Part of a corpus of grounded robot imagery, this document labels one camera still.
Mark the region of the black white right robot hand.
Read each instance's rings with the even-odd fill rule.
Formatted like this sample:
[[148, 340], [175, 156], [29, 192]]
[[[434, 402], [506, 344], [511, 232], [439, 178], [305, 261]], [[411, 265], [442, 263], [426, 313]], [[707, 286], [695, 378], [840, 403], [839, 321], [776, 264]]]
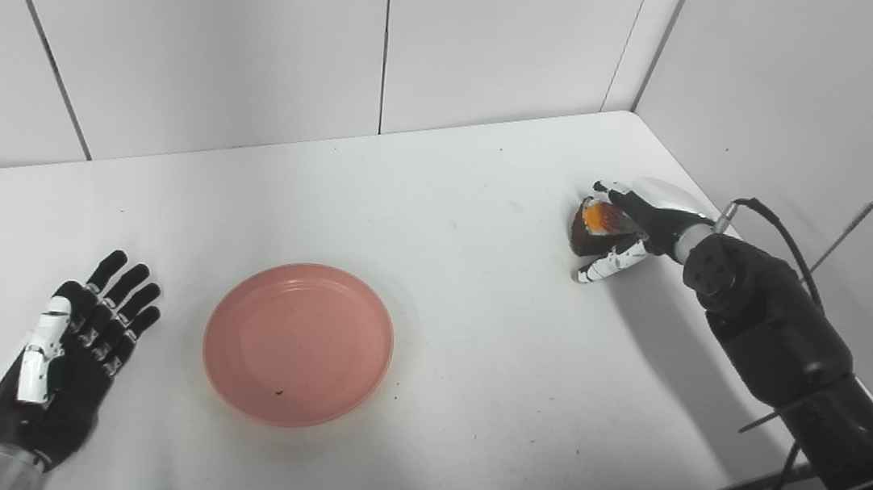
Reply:
[[683, 264], [714, 233], [714, 225], [703, 203], [672, 182], [595, 182], [570, 226], [570, 249], [587, 261], [574, 272], [574, 281], [598, 282], [650, 255]]

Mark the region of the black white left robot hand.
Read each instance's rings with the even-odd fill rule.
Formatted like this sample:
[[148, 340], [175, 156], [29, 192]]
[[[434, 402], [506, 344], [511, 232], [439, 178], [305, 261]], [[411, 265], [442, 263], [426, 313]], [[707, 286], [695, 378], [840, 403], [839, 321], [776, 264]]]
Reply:
[[139, 337], [160, 320], [150, 273], [115, 249], [85, 282], [66, 281], [48, 298], [0, 380], [1, 448], [43, 471], [81, 450]]

